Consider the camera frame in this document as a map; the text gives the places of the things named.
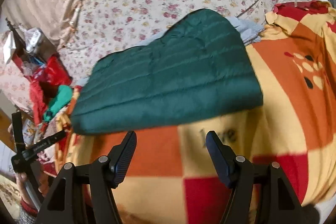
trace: folded green jacket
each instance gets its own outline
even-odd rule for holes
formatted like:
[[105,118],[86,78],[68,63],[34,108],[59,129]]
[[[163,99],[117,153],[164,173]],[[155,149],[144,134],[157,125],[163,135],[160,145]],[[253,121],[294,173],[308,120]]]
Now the folded green jacket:
[[239,32],[201,9],[149,45],[99,60],[71,122],[78,134],[110,133],[185,124],[262,103]]

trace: light blue cloth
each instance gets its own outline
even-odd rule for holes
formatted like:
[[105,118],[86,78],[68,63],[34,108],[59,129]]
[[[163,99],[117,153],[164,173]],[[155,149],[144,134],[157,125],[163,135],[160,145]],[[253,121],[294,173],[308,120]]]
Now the light blue cloth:
[[244,46],[253,42],[260,42],[259,33],[264,30],[261,24],[237,17],[226,17],[231,25],[240,33],[240,37],[244,42]]

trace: green puffer fabric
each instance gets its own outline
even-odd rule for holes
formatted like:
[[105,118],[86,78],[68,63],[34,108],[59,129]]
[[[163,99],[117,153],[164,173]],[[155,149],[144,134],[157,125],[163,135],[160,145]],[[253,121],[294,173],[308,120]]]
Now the green puffer fabric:
[[148,46],[98,61],[71,122],[78,134],[110,133],[185,124],[262,103],[239,32],[201,9]]

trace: green cloth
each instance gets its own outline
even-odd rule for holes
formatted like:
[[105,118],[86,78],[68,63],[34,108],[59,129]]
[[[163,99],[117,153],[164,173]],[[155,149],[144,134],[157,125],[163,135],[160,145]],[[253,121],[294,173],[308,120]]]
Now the green cloth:
[[48,105],[48,109],[43,114],[43,120],[50,122],[53,117],[61,110],[62,107],[67,105],[72,98],[72,89],[67,85],[60,85],[56,97],[53,98]]
[[239,32],[201,9],[148,46],[99,60],[71,122],[78,134],[110,133],[185,124],[262,103]]

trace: human hand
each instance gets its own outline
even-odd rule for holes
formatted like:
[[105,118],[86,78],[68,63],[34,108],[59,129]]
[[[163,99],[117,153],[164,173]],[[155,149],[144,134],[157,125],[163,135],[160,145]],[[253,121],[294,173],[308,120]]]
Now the human hand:
[[[16,177],[16,185],[20,191],[20,195],[22,200],[29,205],[31,208],[35,208],[33,201],[29,197],[26,188],[25,188],[25,182],[27,181],[27,175],[25,173],[15,174]],[[49,184],[48,184],[48,175],[43,172],[42,165],[41,165],[41,174],[39,181],[41,183],[39,187],[39,191],[42,193],[44,197],[46,197],[48,191],[49,191]]]

